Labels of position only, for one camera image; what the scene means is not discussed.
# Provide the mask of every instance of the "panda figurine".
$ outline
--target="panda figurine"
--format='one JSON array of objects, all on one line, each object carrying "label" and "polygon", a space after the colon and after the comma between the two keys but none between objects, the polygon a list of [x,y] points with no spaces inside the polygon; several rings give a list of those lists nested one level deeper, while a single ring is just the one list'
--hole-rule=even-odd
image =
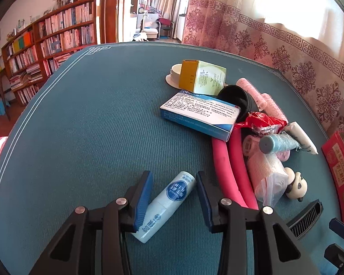
[{"label": "panda figurine", "polygon": [[288,186],[285,194],[290,199],[297,199],[299,202],[303,201],[303,197],[307,192],[307,182],[302,178],[300,172],[294,172],[291,168],[284,168],[288,175]]}]

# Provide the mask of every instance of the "blue-green mat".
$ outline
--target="blue-green mat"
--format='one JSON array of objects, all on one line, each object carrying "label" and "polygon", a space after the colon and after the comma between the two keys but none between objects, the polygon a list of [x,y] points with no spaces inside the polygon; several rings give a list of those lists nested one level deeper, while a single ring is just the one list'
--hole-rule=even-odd
[{"label": "blue-green mat", "polygon": [[[306,103],[278,72],[256,62],[212,49],[144,42],[74,54],[15,124],[0,155],[0,259],[12,275],[29,273],[75,207],[93,209],[123,196],[144,170],[154,174],[153,198],[182,170],[214,172],[210,137],[160,117],[160,105],[178,91],[165,76],[184,59],[226,67],[227,83],[249,79],[314,141],[319,155],[292,152],[284,164],[307,180],[304,201],[284,196],[275,209],[289,221],[320,199],[324,212],[301,243],[323,274],[336,273],[323,255],[329,244],[344,248],[328,228],[340,216],[338,199],[321,152],[327,138]],[[133,274],[216,274],[221,238],[208,232],[194,191],[145,245],[127,237]]]}]

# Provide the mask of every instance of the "silver bolt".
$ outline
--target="silver bolt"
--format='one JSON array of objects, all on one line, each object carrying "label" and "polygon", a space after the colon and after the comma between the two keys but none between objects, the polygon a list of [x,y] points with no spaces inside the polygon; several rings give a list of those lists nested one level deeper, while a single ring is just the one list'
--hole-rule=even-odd
[{"label": "silver bolt", "polygon": [[224,206],[230,206],[232,205],[232,201],[229,198],[222,198],[220,200],[220,203]]},{"label": "silver bolt", "polygon": [[266,207],[263,207],[263,212],[265,214],[270,215],[270,214],[272,214],[274,212],[274,210],[272,209],[272,207],[266,206]]},{"label": "silver bolt", "polygon": [[118,199],[116,199],[116,204],[118,204],[118,205],[125,205],[126,202],[127,202],[126,198],[118,198]]},{"label": "silver bolt", "polygon": [[85,207],[79,206],[75,209],[75,213],[77,214],[83,214],[85,212]]}]

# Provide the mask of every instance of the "red chair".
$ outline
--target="red chair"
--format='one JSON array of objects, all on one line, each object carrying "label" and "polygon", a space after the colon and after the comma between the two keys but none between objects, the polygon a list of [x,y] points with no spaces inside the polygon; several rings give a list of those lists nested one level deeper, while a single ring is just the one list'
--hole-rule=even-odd
[{"label": "red chair", "polygon": [[175,28],[172,21],[164,18],[160,18],[157,20],[157,23],[159,25],[159,32],[158,32],[158,39],[161,37],[161,30],[168,30],[167,37],[172,38],[173,37],[173,30]]}]

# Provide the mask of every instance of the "red tin box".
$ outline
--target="red tin box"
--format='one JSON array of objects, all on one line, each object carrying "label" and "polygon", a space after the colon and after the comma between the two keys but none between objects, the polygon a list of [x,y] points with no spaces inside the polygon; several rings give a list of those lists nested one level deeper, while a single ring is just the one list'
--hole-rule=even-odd
[{"label": "red tin box", "polygon": [[336,131],[322,146],[322,151],[334,178],[344,222],[344,132]]}]

